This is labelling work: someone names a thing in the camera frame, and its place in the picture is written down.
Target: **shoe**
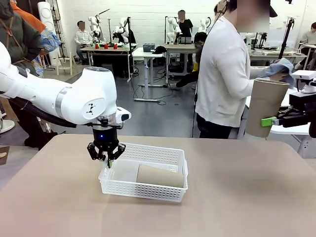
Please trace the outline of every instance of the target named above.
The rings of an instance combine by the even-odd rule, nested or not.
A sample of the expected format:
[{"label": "shoe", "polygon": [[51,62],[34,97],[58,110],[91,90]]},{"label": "shoe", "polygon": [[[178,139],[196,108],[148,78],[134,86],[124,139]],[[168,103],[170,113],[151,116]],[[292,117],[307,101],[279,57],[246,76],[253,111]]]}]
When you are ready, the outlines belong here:
[{"label": "shoe", "polygon": [[180,87],[177,87],[177,83],[169,84],[169,88],[171,90],[179,90],[180,89]]},{"label": "shoe", "polygon": [[301,62],[299,62],[298,64],[295,65],[295,70],[300,70],[303,68],[303,65],[301,65]]}]

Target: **white wall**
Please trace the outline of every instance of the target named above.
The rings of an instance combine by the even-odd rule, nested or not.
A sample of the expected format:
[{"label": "white wall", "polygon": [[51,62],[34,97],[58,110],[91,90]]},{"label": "white wall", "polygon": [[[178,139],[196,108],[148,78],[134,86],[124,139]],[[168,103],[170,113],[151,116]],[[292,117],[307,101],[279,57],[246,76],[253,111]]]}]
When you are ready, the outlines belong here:
[{"label": "white wall", "polygon": [[[201,18],[214,19],[214,6],[219,0],[58,0],[61,21],[65,33],[66,46],[75,52],[74,35],[77,31],[77,22],[83,20],[89,29],[88,17],[94,16],[108,8],[110,11],[101,15],[101,27],[106,39],[109,39],[109,29],[106,18],[111,18],[111,30],[119,24],[121,17],[131,17],[132,30],[137,42],[142,45],[146,42],[164,43],[164,17],[177,16],[181,9],[187,12],[195,27],[199,27]],[[278,27],[288,15],[297,16],[294,30],[300,35],[310,28],[316,0],[298,0],[289,5],[285,0],[272,0],[272,5],[279,17],[271,20],[271,27]]]}]

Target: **black pants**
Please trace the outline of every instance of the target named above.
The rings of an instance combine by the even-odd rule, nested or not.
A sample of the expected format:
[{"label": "black pants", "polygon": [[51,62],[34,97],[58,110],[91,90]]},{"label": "black pants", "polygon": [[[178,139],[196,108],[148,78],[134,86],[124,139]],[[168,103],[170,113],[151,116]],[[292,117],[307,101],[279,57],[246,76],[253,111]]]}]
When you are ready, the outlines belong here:
[{"label": "black pants", "polygon": [[197,127],[200,130],[200,138],[228,139],[232,127],[218,125],[208,122],[200,115],[197,115]]},{"label": "black pants", "polygon": [[[309,52],[310,48],[302,48],[302,53],[304,53],[306,56],[308,55],[308,52]],[[313,59],[313,54],[315,53],[315,50],[312,49],[311,50],[311,53],[310,53],[310,56],[308,57],[308,60],[307,60],[307,65],[309,65],[309,63],[311,62],[311,60]],[[304,60],[302,62],[300,62],[301,65],[305,65],[306,63],[306,58],[304,58]]]},{"label": "black pants", "polygon": [[191,83],[191,82],[197,82],[198,81],[198,71],[186,74],[181,81],[179,81],[176,86],[178,88],[181,88],[183,86],[186,86],[187,84]]},{"label": "black pants", "polygon": [[11,101],[9,101],[9,103],[16,116],[20,120],[19,125],[29,135],[29,139],[32,141],[32,144],[34,144],[35,147],[42,149],[49,142],[49,139],[43,132],[38,118],[29,112],[22,110],[19,106],[15,105]]},{"label": "black pants", "polygon": [[[193,66],[193,54],[188,54],[189,66]],[[180,54],[180,62],[184,63],[184,54]]]}]

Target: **concrete floor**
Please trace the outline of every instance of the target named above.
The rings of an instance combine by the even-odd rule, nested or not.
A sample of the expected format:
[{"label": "concrete floor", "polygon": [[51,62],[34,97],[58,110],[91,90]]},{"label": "concrete floor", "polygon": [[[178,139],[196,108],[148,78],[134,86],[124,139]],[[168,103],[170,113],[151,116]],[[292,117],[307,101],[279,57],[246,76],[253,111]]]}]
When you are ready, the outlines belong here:
[{"label": "concrete floor", "polygon": [[[193,112],[194,112],[194,90],[191,85],[184,87],[180,91],[171,91],[168,88],[150,88],[151,98],[161,98],[161,104],[152,102],[135,102],[133,95],[142,98],[143,92],[141,88],[137,89],[139,83],[144,83],[144,66],[142,63],[136,64],[139,68],[139,76],[132,79],[132,83],[127,83],[126,79],[116,78],[117,85],[117,105],[129,110],[132,113],[132,119],[127,121],[122,130],[119,130],[119,135],[134,135],[134,136],[161,136],[161,137],[191,137],[192,125],[193,125]],[[55,78],[69,83],[75,82],[80,77],[80,72],[84,66],[76,66],[77,74],[71,77],[68,73],[63,72],[58,77],[55,71],[46,71],[45,78]],[[157,74],[162,67],[155,68],[155,79],[160,78],[160,74]],[[157,84],[164,84],[164,79],[157,81]],[[53,125],[52,129],[58,133],[66,131],[67,133],[75,134],[92,134],[90,127],[78,126],[76,129],[65,128]],[[198,137],[199,132],[195,124],[194,137]],[[237,131],[234,131],[231,135],[232,138],[237,136]],[[27,138],[27,134],[18,125],[11,131],[1,134],[0,145],[10,146],[23,146],[24,140]],[[299,143],[291,136],[271,134],[268,140],[282,141],[289,144],[295,150],[298,150]],[[316,156],[314,149],[310,150],[309,157],[306,161],[316,169],[316,160],[313,159]],[[23,167],[26,160],[20,162],[17,165],[17,169]],[[10,169],[8,165],[1,167],[3,170]],[[7,178],[0,176],[0,179],[7,180],[15,174],[15,171],[9,172],[10,175]]]}]

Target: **basket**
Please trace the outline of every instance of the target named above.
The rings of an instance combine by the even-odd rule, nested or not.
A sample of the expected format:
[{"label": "basket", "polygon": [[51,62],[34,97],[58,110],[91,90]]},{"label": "basket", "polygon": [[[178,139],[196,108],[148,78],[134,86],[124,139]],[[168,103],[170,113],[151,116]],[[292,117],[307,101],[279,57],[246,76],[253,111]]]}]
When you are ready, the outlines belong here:
[{"label": "basket", "polygon": [[[184,187],[136,183],[139,164],[184,174]],[[104,162],[99,180],[104,194],[181,202],[188,189],[188,166],[184,151],[178,149],[126,144],[125,152],[112,168]]]}]

